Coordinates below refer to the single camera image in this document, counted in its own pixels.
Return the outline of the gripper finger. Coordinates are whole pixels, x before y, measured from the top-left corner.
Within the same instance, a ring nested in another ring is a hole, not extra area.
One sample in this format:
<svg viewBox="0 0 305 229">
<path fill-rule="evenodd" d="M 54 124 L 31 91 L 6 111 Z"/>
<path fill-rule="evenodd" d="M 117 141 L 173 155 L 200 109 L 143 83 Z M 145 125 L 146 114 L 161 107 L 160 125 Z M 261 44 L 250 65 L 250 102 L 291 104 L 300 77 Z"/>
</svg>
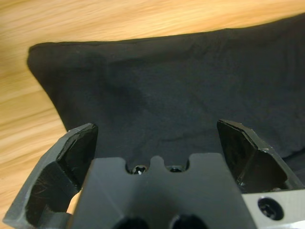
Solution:
<svg viewBox="0 0 305 229">
<path fill-rule="evenodd" d="M 66 227 L 71 199 L 80 192 L 94 159 L 98 127 L 68 131 L 38 161 L 18 192 L 3 223 L 10 227 Z"/>
<path fill-rule="evenodd" d="M 304 185 L 254 130 L 220 119 L 217 129 L 225 161 L 244 194 L 300 190 Z"/>
</svg>

